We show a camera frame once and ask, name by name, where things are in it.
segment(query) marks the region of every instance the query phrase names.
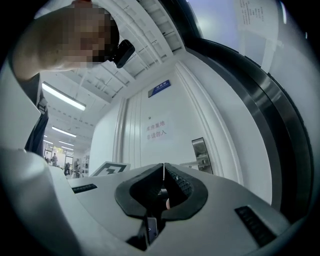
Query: blue sign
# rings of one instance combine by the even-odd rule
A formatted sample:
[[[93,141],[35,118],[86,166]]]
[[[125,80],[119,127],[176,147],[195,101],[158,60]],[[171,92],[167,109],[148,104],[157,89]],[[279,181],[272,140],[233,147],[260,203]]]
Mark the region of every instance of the blue sign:
[[[154,87],[152,90],[148,92],[148,97],[150,98],[151,96],[156,95],[157,93],[168,88],[169,86],[171,86],[171,83],[169,80],[163,82],[162,84],[159,84],[158,86]]]

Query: fluorescent light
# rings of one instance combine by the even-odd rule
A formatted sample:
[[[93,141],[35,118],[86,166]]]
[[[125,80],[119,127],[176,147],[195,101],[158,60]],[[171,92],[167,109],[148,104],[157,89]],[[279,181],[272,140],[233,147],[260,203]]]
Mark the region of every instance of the fluorescent light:
[[[55,131],[60,132],[60,133],[62,133],[62,134],[69,135],[69,136],[71,136],[71,137],[77,137],[76,135],[74,135],[74,134],[72,134],[72,133],[66,132],[66,131],[64,131],[64,130],[60,130],[60,129],[58,129],[58,128],[56,128],[56,127],[53,127],[53,126],[52,126],[52,129],[54,129]]]
[[[44,142],[46,142],[46,143],[49,143],[49,144],[53,144],[52,142],[50,142],[50,141],[47,141],[47,140],[43,140]]]
[[[52,87],[48,86],[46,83],[42,83],[42,88],[47,91],[48,93],[52,94],[53,96],[56,96],[57,98],[59,98],[60,100],[76,107],[77,109],[80,109],[82,111],[84,111],[86,109],[86,106],[83,104],[80,104],[78,102],[76,102],[74,99],[71,99],[70,97],[67,97],[65,95],[63,95],[61,92],[57,91],[56,89],[53,89]]]
[[[65,146],[62,146],[61,148],[66,149],[66,150],[73,150],[72,148],[68,148],[68,147],[65,147]]]
[[[73,144],[70,144],[70,143],[66,143],[66,142],[64,142],[64,141],[61,141],[61,140],[59,140],[59,142],[60,142],[60,143],[63,143],[63,144],[66,144],[66,145],[69,145],[69,146],[74,146]]]
[[[283,14],[283,23],[287,24],[287,13],[286,13],[286,8],[283,2],[280,2],[281,8],[282,8],[282,14]]]

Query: background person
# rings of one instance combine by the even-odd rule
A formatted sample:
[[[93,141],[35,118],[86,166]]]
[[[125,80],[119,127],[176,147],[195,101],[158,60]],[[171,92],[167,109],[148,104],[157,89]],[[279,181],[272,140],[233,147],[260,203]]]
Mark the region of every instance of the background person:
[[[66,163],[64,167],[64,175],[70,175],[70,163]]]
[[[51,158],[52,166],[57,167],[58,158],[56,156],[56,153],[53,154],[53,157]]]

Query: black camera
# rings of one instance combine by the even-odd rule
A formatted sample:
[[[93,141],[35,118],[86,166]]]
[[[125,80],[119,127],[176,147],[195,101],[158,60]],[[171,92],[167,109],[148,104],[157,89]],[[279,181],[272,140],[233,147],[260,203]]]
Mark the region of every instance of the black camera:
[[[128,40],[123,40],[114,51],[110,61],[114,62],[118,69],[121,69],[130,56],[135,52],[135,47]]]

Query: white wall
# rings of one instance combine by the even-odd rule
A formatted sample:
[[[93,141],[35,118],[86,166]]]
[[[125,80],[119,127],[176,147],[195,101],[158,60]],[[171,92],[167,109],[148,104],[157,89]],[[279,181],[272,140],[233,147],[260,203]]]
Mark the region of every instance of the white wall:
[[[171,86],[148,98],[148,91],[169,80]],[[147,128],[161,121],[165,125],[154,132]],[[175,72],[154,80],[131,97],[127,105],[123,139],[123,162],[138,168],[155,163],[182,164],[196,161],[192,140],[204,137],[200,120]]]
[[[232,137],[241,166],[243,184],[269,204],[271,169],[260,131],[243,101],[213,69],[186,52],[182,62],[210,95]]]
[[[113,161],[119,109],[120,101],[114,102],[106,115],[95,126],[90,150],[89,175],[96,171],[105,161]]]

